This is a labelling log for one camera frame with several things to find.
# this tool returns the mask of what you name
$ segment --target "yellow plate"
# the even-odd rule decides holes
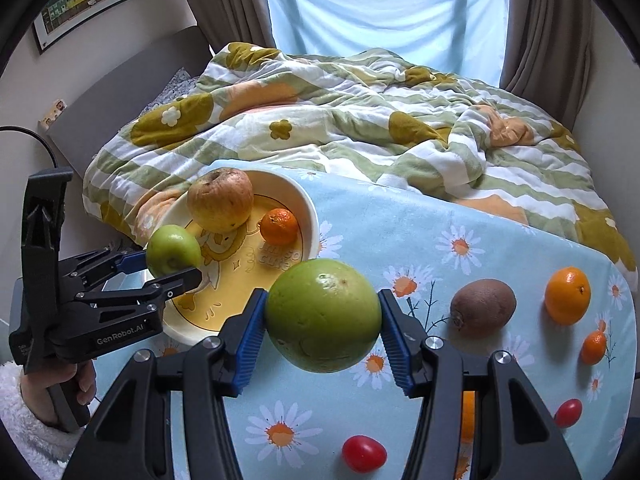
[[[318,255],[318,215],[305,190],[271,171],[245,173],[254,187],[254,209],[236,231],[219,234],[202,229],[191,218],[186,194],[158,224],[185,227],[198,239],[204,260],[200,286],[167,301],[164,308],[164,331],[181,343],[194,345],[217,334],[228,317],[242,312],[254,288],[268,290],[284,270]],[[289,209],[300,226],[298,239],[287,247],[267,245],[260,235],[258,222],[277,207]],[[148,270],[146,278],[153,279]]]

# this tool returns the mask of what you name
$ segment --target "red cherry tomato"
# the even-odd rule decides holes
[[[582,403],[578,399],[570,399],[562,403],[556,412],[554,420],[558,428],[570,428],[582,415]]]
[[[386,462],[386,449],[377,440],[356,435],[348,438],[342,446],[342,458],[356,473],[369,473]]]

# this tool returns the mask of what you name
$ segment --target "green apple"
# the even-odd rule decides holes
[[[177,225],[156,229],[146,246],[146,266],[155,278],[201,264],[200,245],[195,236]]]
[[[283,272],[264,311],[274,346],[310,372],[337,372],[373,348],[382,325],[376,291],[353,267],[316,258]]]

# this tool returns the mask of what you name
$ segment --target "hand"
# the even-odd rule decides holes
[[[22,400],[37,419],[48,426],[55,426],[58,416],[53,409],[47,388],[65,383],[73,377],[80,386],[78,402],[85,406],[95,397],[95,369],[92,361],[70,365],[58,359],[51,359],[37,372],[28,375],[23,373],[20,376]]]

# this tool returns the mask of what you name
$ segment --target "pillow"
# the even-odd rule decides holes
[[[197,77],[191,77],[191,75],[183,68],[178,70],[174,76],[169,80],[164,89],[159,93],[153,101],[151,101],[140,112],[140,116],[150,112],[154,108],[170,103],[175,98],[185,95],[196,86]]]

